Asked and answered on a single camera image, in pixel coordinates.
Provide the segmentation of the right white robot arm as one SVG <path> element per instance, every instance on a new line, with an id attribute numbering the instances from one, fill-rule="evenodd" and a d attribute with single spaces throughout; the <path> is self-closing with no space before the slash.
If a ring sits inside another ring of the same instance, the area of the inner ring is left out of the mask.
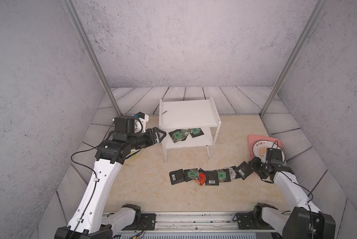
<path id="1" fill-rule="evenodd" d="M 306 188 L 298 184 L 291 168 L 273 159 L 262 162 L 258 157 L 248 165 L 264 182 L 269 177 L 268 182 L 278 186 L 290 209 L 290 214 L 285 215 L 271 205 L 258 203 L 252 216 L 252 224 L 256 228 L 271 227 L 283 239 L 335 238 L 335 220 L 312 202 L 312 193 L 306 193 Z"/>

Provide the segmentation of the green tea bag top shelf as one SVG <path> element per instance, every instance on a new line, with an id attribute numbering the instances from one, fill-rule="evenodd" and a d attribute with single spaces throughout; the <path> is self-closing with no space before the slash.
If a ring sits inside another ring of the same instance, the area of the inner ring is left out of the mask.
<path id="1" fill-rule="evenodd" d="M 183 172 L 184 172 L 184 179 L 186 182 L 191 180 L 200 180 L 198 168 L 185 169 Z"/>

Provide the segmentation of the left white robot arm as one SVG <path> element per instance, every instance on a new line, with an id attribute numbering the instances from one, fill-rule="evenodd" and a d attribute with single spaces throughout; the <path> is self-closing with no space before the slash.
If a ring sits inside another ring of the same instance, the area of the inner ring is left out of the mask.
<path id="1" fill-rule="evenodd" d="M 139 112 L 132 116 L 119 116 L 113 120 L 110 132 L 96 146 L 92 175 L 82 200 L 67 226 L 57 229 L 56 239 L 111 239 L 126 227 L 135 230 L 142 225 L 141 208 L 125 204 L 102 220 L 105 203 L 114 180 L 125 160 L 162 142 L 166 132 L 154 127 L 147 128 L 149 116 Z"/>

